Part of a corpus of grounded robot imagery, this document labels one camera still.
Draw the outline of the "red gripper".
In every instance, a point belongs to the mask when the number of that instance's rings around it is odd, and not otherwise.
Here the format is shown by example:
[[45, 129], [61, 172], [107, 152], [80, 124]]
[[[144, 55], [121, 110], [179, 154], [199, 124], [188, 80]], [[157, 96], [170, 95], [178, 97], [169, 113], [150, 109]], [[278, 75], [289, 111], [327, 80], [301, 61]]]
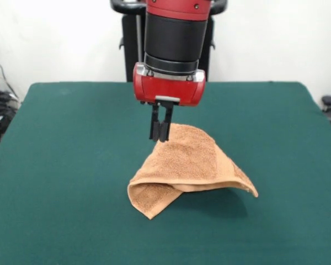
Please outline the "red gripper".
[[159, 105], [154, 102], [168, 101], [181, 106], [196, 106], [202, 98], [205, 84], [206, 76], [203, 70], [196, 70], [192, 75], [172, 76], [154, 72], [144, 63], [136, 63], [133, 72], [135, 97], [140, 102], [152, 103], [149, 139], [168, 141], [172, 123], [173, 104], [164, 105], [165, 117], [160, 125]]

